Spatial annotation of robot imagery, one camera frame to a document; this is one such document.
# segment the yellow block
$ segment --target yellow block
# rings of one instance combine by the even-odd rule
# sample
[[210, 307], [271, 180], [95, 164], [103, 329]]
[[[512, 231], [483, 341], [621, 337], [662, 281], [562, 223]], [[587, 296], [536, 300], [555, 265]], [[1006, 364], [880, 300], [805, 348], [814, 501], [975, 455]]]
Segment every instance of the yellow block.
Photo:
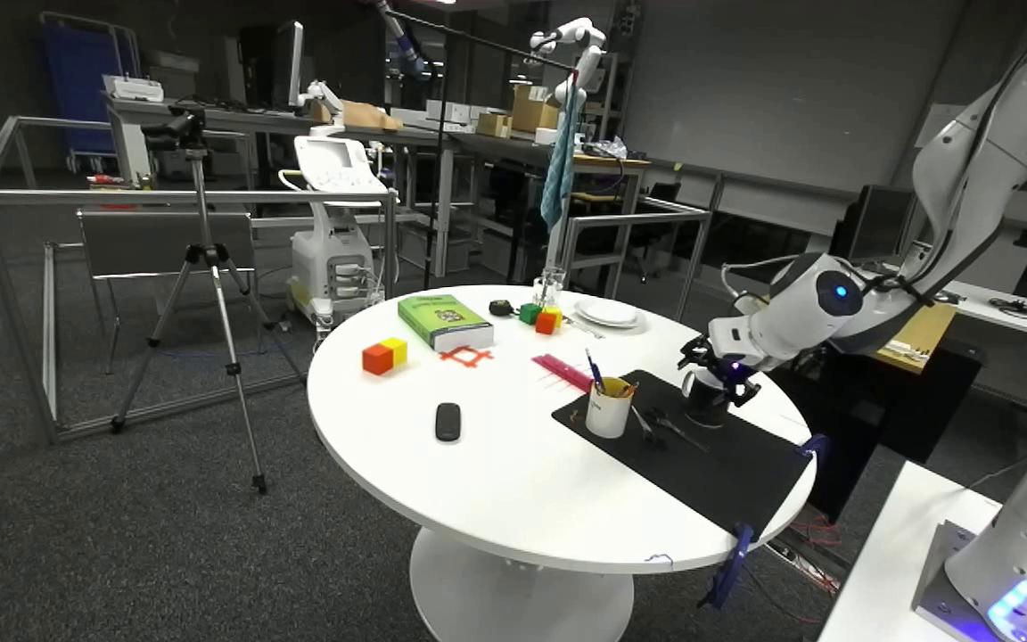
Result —
[[956, 316], [950, 301], [918, 307], [896, 337], [886, 337], [874, 356], [897, 372], [918, 375], [925, 372], [939, 341], [943, 337]]
[[405, 364], [405, 341], [401, 337], [381, 337], [383, 348], [391, 348], [391, 366], [401, 366]]

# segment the white pedestal base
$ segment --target white pedestal base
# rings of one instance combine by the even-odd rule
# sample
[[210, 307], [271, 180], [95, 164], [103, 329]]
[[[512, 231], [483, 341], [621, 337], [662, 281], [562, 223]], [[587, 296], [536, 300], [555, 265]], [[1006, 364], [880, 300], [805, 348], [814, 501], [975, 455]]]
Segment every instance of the white pedestal base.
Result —
[[633, 583], [627, 575], [571, 575], [505, 562], [421, 529], [408, 593], [438, 642], [613, 642]]

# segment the cup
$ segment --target cup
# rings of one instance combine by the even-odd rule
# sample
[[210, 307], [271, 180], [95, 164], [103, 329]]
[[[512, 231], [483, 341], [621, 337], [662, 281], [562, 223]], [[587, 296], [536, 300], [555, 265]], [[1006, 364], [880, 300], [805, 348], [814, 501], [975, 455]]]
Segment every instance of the cup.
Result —
[[583, 427], [600, 439], [621, 439], [627, 424], [633, 385], [624, 376], [603, 376], [587, 389]]

